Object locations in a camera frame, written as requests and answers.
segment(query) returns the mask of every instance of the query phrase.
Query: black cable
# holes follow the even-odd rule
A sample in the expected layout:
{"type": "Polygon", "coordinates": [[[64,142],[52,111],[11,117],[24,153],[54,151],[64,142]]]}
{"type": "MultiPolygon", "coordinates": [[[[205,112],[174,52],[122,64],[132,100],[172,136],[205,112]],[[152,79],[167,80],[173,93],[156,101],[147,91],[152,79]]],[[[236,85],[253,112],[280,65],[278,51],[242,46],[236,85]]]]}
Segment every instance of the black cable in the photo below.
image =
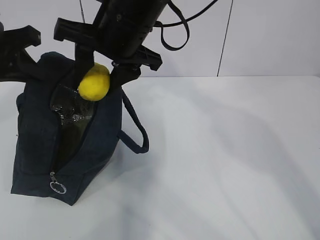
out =
{"type": "MultiPolygon", "coordinates": [[[[196,15],[193,15],[192,17],[189,17],[188,19],[186,19],[186,21],[190,22],[190,21],[196,19],[197,17],[200,17],[202,14],[204,14],[206,11],[208,11],[216,2],[218,2],[218,0],[213,0],[203,10],[198,12],[196,15]]],[[[179,22],[170,23],[170,24],[163,24],[162,27],[163,28],[170,28],[170,27],[175,27],[175,26],[179,26],[179,25],[182,25],[182,24],[184,24],[184,23],[182,21],[179,21],[179,22]]]]}

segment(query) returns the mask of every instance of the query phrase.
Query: black mount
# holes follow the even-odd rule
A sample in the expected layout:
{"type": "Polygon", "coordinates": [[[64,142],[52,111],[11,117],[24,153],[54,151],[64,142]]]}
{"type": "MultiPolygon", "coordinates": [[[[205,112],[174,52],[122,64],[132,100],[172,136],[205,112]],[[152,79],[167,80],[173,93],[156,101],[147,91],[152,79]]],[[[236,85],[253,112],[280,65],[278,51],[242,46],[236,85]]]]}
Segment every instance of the black mount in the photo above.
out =
{"type": "Polygon", "coordinates": [[[75,43],[74,79],[72,83],[67,83],[74,89],[78,88],[85,74],[94,66],[94,51],[113,60],[114,68],[110,76],[110,93],[123,84],[139,78],[142,65],[150,67],[153,71],[157,71],[162,65],[161,56],[144,47],[142,42],[152,31],[155,21],[167,2],[141,0],[141,4],[146,5],[148,9],[139,6],[140,9],[145,10],[148,14],[147,17],[153,16],[155,18],[147,18],[148,24],[144,22],[141,26],[128,14],[118,10],[119,6],[114,6],[116,5],[115,1],[97,1],[102,4],[93,24],[58,18],[54,29],[54,39],[75,43]]]}
{"type": "Polygon", "coordinates": [[[32,26],[4,31],[0,23],[0,82],[43,80],[42,71],[25,50],[40,44],[41,34],[32,26]]]}

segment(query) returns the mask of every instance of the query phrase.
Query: white surface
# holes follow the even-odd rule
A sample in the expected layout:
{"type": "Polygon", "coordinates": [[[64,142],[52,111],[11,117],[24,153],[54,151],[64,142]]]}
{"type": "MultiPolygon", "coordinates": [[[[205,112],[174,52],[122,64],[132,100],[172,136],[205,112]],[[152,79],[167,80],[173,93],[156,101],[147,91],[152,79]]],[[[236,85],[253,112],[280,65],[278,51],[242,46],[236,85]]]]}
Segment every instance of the white surface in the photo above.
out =
{"type": "MultiPolygon", "coordinates": [[[[150,152],[119,144],[73,207],[9,193],[22,88],[0,84],[0,239],[320,239],[319,78],[128,84],[150,152]]],[[[128,114],[123,126],[141,140],[128,114]]]]}
{"type": "Polygon", "coordinates": [[[320,77],[319,0],[234,0],[220,76],[320,77]]]}

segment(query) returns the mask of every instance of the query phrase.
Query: yellow lemon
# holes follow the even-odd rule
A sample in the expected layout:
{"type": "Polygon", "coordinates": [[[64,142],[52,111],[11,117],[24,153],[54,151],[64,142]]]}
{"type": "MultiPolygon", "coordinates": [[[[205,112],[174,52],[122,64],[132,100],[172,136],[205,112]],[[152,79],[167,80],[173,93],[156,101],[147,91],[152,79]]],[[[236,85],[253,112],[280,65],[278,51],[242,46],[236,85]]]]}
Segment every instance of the yellow lemon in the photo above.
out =
{"type": "Polygon", "coordinates": [[[95,63],[80,82],[78,91],[83,99],[95,102],[103,99],[109,88],[110,72],[108,68],[95,63]]]}

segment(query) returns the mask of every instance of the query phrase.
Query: lunch bag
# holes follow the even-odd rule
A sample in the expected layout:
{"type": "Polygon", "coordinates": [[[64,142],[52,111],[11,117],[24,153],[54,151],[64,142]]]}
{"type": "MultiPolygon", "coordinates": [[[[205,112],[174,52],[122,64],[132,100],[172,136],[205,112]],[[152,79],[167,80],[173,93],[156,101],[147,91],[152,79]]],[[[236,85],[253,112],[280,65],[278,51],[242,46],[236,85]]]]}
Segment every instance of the lunch bag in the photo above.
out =
{"type": "Polygon", "coordinates": [[[121,87],[90,102],[63,85],[73,76],[74,63],[56,52],[43,54],[38,66],[47,77],[28,80],[17,97],[12,194],[72,206],[110,161],[119,140],[136,154],[149,150],[147,132],[121,87]],[[122,104],[142,133],[142,146],[122,131],[122,104]]]}

